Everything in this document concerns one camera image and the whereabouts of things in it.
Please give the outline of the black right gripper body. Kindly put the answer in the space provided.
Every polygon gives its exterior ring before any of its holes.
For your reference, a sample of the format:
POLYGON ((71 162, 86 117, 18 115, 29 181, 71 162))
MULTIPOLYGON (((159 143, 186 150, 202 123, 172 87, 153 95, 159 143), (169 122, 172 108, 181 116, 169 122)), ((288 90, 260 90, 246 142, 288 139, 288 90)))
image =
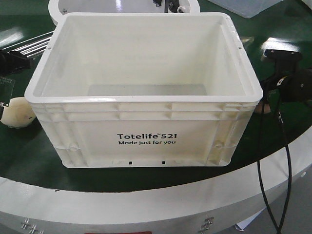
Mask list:
POLYGON ((300 52, 266 49, 264 58, 274 63, 274 73, 263 80, 263 99, 267 100, 269 91, 279 90, 280 100, 306 103, 312 99, 312 70, 300 69, 300 52))

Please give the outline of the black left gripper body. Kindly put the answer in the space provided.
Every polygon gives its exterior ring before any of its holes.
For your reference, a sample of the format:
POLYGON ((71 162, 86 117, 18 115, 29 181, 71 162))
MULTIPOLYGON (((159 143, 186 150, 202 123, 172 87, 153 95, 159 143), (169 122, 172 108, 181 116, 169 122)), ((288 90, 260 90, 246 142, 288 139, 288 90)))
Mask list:
POLYGON ((32 68, 32 59, 18 51, 0 51, 0 75, 8 76, 32 68))

